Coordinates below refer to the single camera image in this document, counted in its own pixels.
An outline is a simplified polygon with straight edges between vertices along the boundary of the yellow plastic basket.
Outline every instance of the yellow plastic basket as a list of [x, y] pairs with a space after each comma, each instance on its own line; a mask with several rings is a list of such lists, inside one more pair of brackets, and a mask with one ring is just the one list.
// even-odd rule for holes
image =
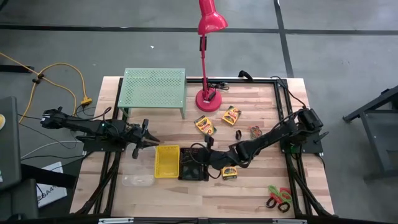
[[180, 146], [157, 146], [155, 178], [177, 178], [180, 169]]

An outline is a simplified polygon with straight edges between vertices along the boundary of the red desk lamp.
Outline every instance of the red desk lamp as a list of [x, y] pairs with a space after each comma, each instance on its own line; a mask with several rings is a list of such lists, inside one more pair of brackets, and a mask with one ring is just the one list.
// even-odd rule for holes
[[203, 72], [203, 89], [200, 90], [196, 97], [196, 103], [199, 109], [206, 112], [213, 112], [221, 106], [221, 93], [215, 88], [208, 88], [206, 67], [205, 67], [205, 50], [207, 45], [206, 34], [215, 32], [228, 27], [228, 23], [224, 17], [216, 11], [214, 0], [199, 0], [201, 11], [201, 19], [198, 26], [198, 34], [200, 37], [199, 51], [201, 52], [201, 69]]

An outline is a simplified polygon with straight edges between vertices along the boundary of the concrete floor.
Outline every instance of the concrete floor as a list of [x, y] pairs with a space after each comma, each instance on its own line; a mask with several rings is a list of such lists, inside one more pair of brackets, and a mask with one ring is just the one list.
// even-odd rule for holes
[[[216, 0], [216, 5], [230, 27], [278, 28], [273, 0]], [[398, 30], [398, 2], [394, 0], [280, 0], [280, 7], [286, 29]], [[196, 0], [13, 0], [0, 12], [1, 23], [74, 26], [192, 28], [199, 18]], [[345, 218], [397, 222], [398, 180], [364, 183], [364, 175], [377, 172], [376, 160], [361, 122], [345, 124], [341, 117], [397, 85], [398, 36], [287, 35], [287, 45], [294, 77], [305, 79], [310, 105], [324, 122], [324, 130], [330, 132], [323, 139], [323, 149], [335, 213]], [[210, 34], [208, 74], [235, 77], [245, 70], [254, 77], [286, 77], [281, 50], [279, 34]], [[2, 30], [0, 51], [37, 70], [55, 62], [75, 65], [83, 72], [94, 102], [102, 77], [123, 75], [126, 67], [177, 67], [186, 68], [190, 76], [201, 74], [198, 36], [189, 32]], [[10, 62], [0, 58], [0, 63]], [[34, 76], [0, 75], [0, 97], [16, 96], [22, 113]], [[78, 101], [83, 97], [80, 78], [73, 70], [54, 68], [47, 76], [71, 88]], [[40, 116], [43, 110], [61, 105], [71, 113], [72, 97], [43, 82], [29, 115]], [[73, 139], [69, 131], [43, 129], [36, 120], [25, 119], [24, 124], [60, 141]], [[20, 138], [22, 155], [52, 142], [24, 127], [20, 127]], [[54, 145], [34, 155], [44, 154], [79, 155], [81, 145], [72, 150]], [[38, 158], [27, 163], [42, 167], [56, 161]], [[77, 174], [79, 167], [65, 169]]]

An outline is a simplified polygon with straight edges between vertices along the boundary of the perforated metal surface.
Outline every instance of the perforated metal surface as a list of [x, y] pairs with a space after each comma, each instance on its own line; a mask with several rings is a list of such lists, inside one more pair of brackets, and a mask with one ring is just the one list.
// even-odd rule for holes
[[184, 108], [184, 68], [126, 68], [120, 108]]

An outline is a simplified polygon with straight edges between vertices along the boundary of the wooden table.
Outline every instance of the wooden table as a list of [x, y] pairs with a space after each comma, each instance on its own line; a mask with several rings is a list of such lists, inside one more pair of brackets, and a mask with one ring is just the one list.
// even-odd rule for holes
[[[104, 77], [99, 92], [95, 116], [105, 108], [114, 106], [120, 77]], [[301, 78], [288, 79], [289, 90], [306, 105], [307, 93]], [[236, 142], [235, 132], [242, 131], [242, 139], [249, 139], [249, 127], [259, 126], [263, 133], [279, 121], [274, 87], [267, 84], [230, 84], [228, 91], [221, 91], [223, 104], [214, 113], [204, 113], [195, 106], [195, 95], [201, 88], [200, 83], [187, 84], [187, 115], [181, 119], [179, 110], [170, 109], [133, 109], [129, 123], [141, 124], [144, 118], [149, 119], [149, 131], [161, 140], [161, 144], [178, 144], [189, 147], [193, 142], [204, 143], [203, 135], [193, 124], [193, 120], [206, 114], [217, 128], [213, 135], [214, 149], [226, 150], [228, 145]], [[291, 98], [293, 111], [301, 104]], [[233, 105], [242, 111], [235, 126], [221, 122], [227, 108]], [[88, 200], [98, 185], [104, 153], [95, 152], [86, 158], [80, 170], [80, 176], [73, 198], [71, 212], [77, 211]], [[233, 180], [210, 179], [208, 182], [187, 182], [177, 179], [156, 179], [150, 187], [126, 187], [122, 184], [123, 169], [128, 166], [127, 157], [122, 155], [112, 216], [116, 217], [221, 217], [221, 218], [277, 218], [294, 217], [293, 209], [281, 213], [277, 208], [265, 207], [269, 198], [268, 185], [289, 187], [287, 168], [284, 156], [280, 153], [279, 143], [263, 149], [254, 158], [249, 168], [238, 168], [238, 178]], [[303, 155], [303, 164], [307, 184], [317, 200], [325, 209], [333, 213], [333, 206], [328, 190], [325, 171], [321, 160], [314, 155]], [[106, 205], [108, 189], [103, 197]], [[303, 197], [298, 190], [300, 208], [304, 211]]]

